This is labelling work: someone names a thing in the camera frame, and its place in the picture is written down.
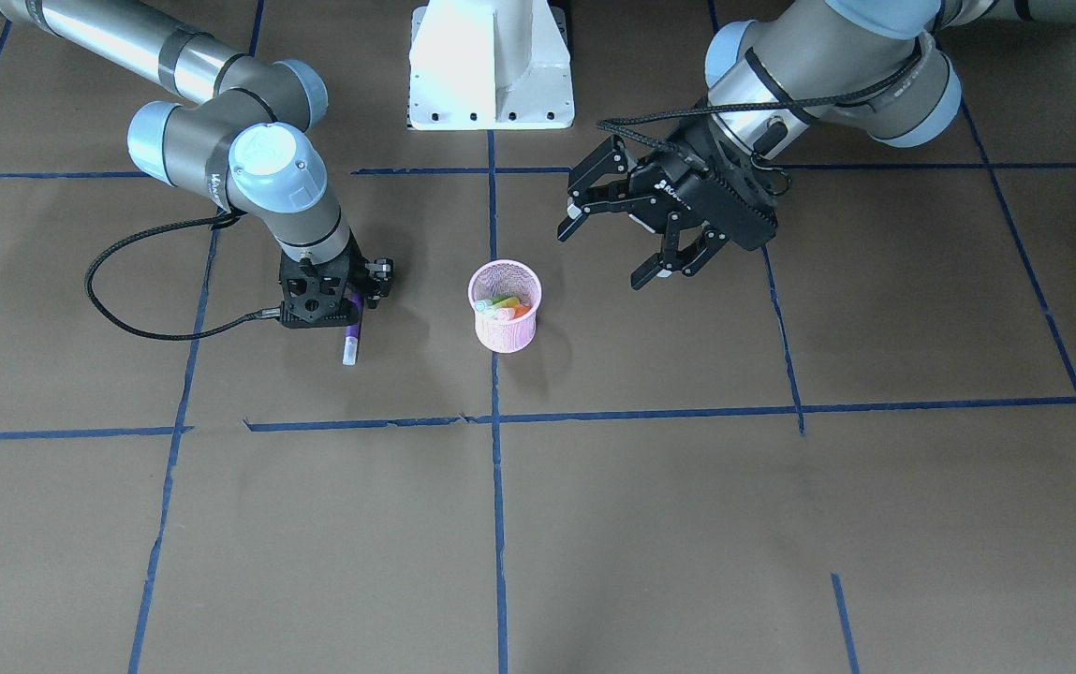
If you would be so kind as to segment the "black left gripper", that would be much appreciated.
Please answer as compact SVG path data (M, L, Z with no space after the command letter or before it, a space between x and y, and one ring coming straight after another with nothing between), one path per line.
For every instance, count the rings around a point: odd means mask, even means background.
M568 175L567 217L556 239L567 242L594 214L654 208L660 203L655 193L682 203L694 214L671 211L659 227L631 216L661 240L659 251L631 273L633 290L655 277L695 276L730 242L744 249L769 242L778 228L776 180L717 131L712 121L683 121L666 137L671 150L654 150L640 162L619 134L603 140ZM695 227L700 234L680 247L682 234Z

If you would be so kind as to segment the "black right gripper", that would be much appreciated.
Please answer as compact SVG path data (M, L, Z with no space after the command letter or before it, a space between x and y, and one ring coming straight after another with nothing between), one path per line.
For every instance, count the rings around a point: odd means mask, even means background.
M346 245L328 263L280 256L279 323L289 329L350 326L370 307L370 272L358 245Z

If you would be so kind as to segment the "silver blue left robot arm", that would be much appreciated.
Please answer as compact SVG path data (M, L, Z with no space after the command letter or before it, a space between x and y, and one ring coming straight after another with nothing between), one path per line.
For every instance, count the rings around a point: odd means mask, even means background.
M568 175L570 239L587 217L626 214L660 238L631 286L700 271L726 244L776 235L791 180L773 159L815 124L891 148L939 136L962 104L936 38L981 19L1076 24L1076 1L795 1L773 22L731 22L706 51L706 93L686 110L598 121L607 134Z

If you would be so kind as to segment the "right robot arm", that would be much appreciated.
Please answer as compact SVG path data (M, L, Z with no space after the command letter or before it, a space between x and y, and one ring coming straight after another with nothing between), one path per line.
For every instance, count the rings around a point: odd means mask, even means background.
M213 230L260 219L277 239L282 301L252 318L287 328L354 326L391 290L390 259L366 259L307 132L328 92L307 64L261 64L140 1L0 1L33 25L179 97L134 112L126 144L144 174L208 198Z

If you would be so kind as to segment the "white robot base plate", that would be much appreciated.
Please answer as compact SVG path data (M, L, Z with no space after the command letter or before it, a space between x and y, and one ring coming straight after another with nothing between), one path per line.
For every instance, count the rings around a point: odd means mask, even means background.
M408 61L406 122L417 131L574 125L563 1L430 1L412 13Z

